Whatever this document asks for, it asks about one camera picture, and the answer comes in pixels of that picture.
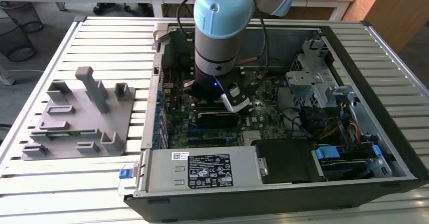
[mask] blue tab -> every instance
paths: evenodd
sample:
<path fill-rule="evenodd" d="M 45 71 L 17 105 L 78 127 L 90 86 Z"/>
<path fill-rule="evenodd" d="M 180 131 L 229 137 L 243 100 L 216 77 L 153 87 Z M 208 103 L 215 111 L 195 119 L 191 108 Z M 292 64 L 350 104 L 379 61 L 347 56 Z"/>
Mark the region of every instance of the blue tab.
<path fill-rule="evenodd" d="M 335 146 L 320 146 L 315 150 L 315 154 L 318 159 L 339 158 L 339 153 Z"/>
<path fill-rule="evenodd" d="M 132 169 L 121 169 L 118 171 L 118 179 L 132 179 Z"/>
<path fill-rule="evenodd" d="M 315 155 L 316 155 L 316 158 L 318 158 L 318 159 L 323 159 L 323 153 L 322 153 L 322 150 L 320 150 L 320 149 L 316 149 L 316 150 L 315 150 Z"/>
<path fill-rule="evenodd" d="M 380 149 L 379 149 L 378 145 L 372 145 L 372 151 L 374 151 L 376 156 L 380 155 Z"/>

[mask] red wire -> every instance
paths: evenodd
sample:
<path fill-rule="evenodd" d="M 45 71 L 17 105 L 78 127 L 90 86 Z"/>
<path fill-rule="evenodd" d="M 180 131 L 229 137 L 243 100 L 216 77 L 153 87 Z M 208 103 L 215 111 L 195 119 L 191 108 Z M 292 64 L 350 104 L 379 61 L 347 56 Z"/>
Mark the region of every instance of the red wire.
<path fill-rule="evenodd" d="M 326 132 L 326 130 L 327 130 L 327 123 L 328 123 L 328 121 L 332 120 L 332 119 L 336 119 L 336 118 L 338 118 L 338 117 L 328 117 L 328 118 L 327 118 L 327 120 L 326 120 L 326 122 L 324 122 L 323 132 Z"/>

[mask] table leg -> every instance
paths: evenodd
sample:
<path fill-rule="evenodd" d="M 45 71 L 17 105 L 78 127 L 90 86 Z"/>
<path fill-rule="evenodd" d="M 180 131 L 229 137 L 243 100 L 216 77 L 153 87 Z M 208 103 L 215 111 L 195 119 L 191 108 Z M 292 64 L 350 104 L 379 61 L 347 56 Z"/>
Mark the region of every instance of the table leg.
<path fill-rule="evenodd" d="M 334 8 L 332 15 L 328 18 L 330 21 L 340 21 L 342 20 L 342 17 L 346 14 L 348 5 L 350 5 L 350 2 L 338 3 L 338 6 Z"/>
<path fill-rule="evenodd" d="M 163 18 L 161 12 L 161 4 L 163 0 L 151 0 L 152 8 L 153 8 L 153 15 L 156 18 Z"/>
<path fill-rule="evenodd" d="M 14 83 L 14 78 L 1 66 L 0 66 L 0 82 L 2 82 L 4 85 L 13 85 Z"/>
<path fill-rule="evenodd" d="M 54 2 L 56 3 L 56 6 L 58 7 L 58 10 L 60 11 L 65 11 L 66 8 L 65 8 L 65 2 Z"/>

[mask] floor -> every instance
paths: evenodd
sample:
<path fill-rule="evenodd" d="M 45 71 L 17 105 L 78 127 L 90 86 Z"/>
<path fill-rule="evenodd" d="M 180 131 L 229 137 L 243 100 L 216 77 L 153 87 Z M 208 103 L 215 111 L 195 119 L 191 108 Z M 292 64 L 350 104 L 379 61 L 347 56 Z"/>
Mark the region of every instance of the floor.
<path fill-rule="evenodd" d="M 50 57 L 56 51 L 68 27 L 74 16 L 93 16 L 92 3 L 66 3 L 66 11 L 57 10 L 54 3 L 34 3 L 34 7 L 44 23 L 44 29 L 29 34 L 30 41 L 37 49 L 37 55 L 28 61 L 20 63 L 9 62 L 2 55 L 0 55 L 0 65 L 6 70 L 16 69 L 37 69 L 44 70 Z M 110 8 L 104 16 L 129 17 L 141 16 L 136 12 L 136 4 L 129 4 L 135 12 L 127 13 L 121 5 Z M 5 17 L 4 12 L 0 12 L 0 17 Z M 429 86 L 429 24 L 426 24 L 414 39 L 400 52 L 399 56 L 403 62 L 408 65 L 417 77 L 423 84 Z M 20 110 L 24 106 L 26 98 L 37 83 L 40 73 L 37 72 L 13 72 L 16 84 L 13 86 L 4 86 L 0 84 L 0 123 L 12 124 Z M 6 134 L 6 129 L 0 128 L 0 140 Z"/>

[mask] metal table surface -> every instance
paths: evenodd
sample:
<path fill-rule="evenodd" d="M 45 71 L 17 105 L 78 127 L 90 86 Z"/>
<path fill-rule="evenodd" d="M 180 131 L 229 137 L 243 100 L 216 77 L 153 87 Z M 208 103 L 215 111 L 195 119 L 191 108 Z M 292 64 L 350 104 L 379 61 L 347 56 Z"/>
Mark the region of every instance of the metal table surface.
<path fill-rule="evenodd" d="M 139 160 L 144 110 L 155 52 L 152 29 L 173 19 L 88 17 L 73 22 L 45 73 L 0 147 L 0 223 L 147 223 L 117 194 L 117 171 Z M 422 161 L 429 166 L 429 93 L 372 31 L 359 22 L 265 20 L 265 24 L 327 24 L 332 28 L 363 76 Z M 78 66 L 93 68 L 105 87 L 127 82 L 135 95 L 125 155 L 25 162 L 21 149 L 45 108 L 52 80 L 81 88 Z M 343 81 L 344 74 L 335 65 Z M 133 180 L 122 180 L 132 193 Z M 197 223 L 427 223 L 429 186 L 391 194 L 359 208 L 236 217 Z"/>

